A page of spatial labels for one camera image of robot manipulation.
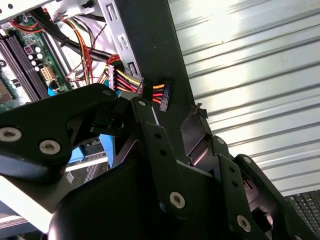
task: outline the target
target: black mount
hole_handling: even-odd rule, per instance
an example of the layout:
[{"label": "black mount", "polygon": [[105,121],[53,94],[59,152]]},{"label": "black mount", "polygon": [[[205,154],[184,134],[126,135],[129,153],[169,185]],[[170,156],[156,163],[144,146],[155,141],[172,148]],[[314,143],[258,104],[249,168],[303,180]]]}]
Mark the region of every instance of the black mount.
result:
[{"label": "black mount", "polygon": [[[182,123],[180,161],[150,101],[89,85],[1,114],[0,128],[22,137],[0,141],[0,173],[57,181],[73,148],[108,134],[115,136],[114,167],[64,198],[49,239],[98,239],[106,229],[117,239],[316,239],[249,156],[229,154],[206,117],[196,105]],[[44,154],[44,140],[60,151]]]}]

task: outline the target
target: screw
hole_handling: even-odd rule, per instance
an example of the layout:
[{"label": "screw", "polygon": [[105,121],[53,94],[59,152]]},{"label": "screw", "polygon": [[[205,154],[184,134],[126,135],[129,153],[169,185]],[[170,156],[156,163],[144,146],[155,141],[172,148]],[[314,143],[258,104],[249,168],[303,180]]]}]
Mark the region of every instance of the screw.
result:
[{"label": "screw", "polygon": [[108,91],[108,90],[103,90],[102,93],[107,95],[107,96],[111,96],[112,95],[112,93],[110,91]]},{"label": "screw", "polygon": [[220,143],[221,145],[224,145],[224,144],[225,144],[225,142],[224,142],[221,138],[218,138],[217,141],[218,141],[218,143]]},{"label": "screw", "polygon": [[239,224],[239,226],[244,230],[246,231],[247,233],[250,233],[251,232],[251,225],[250,225],[250,222],[242,215],[238,215],[236,217],[236,220]]},{"label": "screw", "polygon": [[138,101],[139,104],[141,104],[142,106],[147,106],[147,104],[144,101]]},{"label": "screw", "polygon": [[40,143],[39,149],[44,154],[55,155],[61,150],[61,146],[54,140],[45,140]]},{"label": "screw", "polygon": [[15,142],[22,137],[22,132],[15,127],[0,128],[0,141]]},{"label": "screw", "polygon": [[251,163],[250,158],[248,158],[247,156],[245,156],[243,159],[245,160],[245,162],[246,162],[247,164],[250,164],[250,163]]},{"label": "screw", "polygon": [[186,206],[185,198],[178,192],[173,191],[170,193],[170,202],[177,208],[183,209]]}]

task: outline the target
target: keyboard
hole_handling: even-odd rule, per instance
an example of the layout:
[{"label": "keyboard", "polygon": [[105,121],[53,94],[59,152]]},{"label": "keyboard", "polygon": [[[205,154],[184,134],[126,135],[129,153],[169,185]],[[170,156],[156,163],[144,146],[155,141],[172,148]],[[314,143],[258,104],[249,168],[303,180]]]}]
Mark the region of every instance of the keyboard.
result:
[{"label": "keyboard", "polygon": [[320,190],[287,196],[285,199],[320,239]]}]

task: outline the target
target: white corrugated panel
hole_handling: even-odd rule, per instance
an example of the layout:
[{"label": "white corrugated panel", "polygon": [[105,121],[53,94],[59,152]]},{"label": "white corrugated panel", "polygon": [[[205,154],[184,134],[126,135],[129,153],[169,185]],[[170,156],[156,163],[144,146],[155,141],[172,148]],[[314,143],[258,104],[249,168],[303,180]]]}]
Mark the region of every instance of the white corrugated panel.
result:
[{"label": "white corrugated panel", "polygon": [[320,1],[169,4],[212,132],[283,195],[320,189]]}]

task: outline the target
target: orange wire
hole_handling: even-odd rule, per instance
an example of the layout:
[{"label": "orange wire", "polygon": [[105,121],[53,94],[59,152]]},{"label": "orange wire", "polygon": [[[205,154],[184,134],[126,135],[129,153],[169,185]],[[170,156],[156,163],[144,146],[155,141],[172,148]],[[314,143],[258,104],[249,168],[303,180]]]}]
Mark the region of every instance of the orange wire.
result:
[{"label": "orange wire", "polygon": [[121,87],[121,86],[116,86],[117,89],[121,90],[121,91],[124,91],[124,92],[130,92],[129,90]]},{"label": "orange wire", "polygon": [[158,100],[158,99],[156,99],[156,98],[152,98],[152,100],[153,100],[154,102],[158,103],[158,104],[161,104],[161,101]]}]

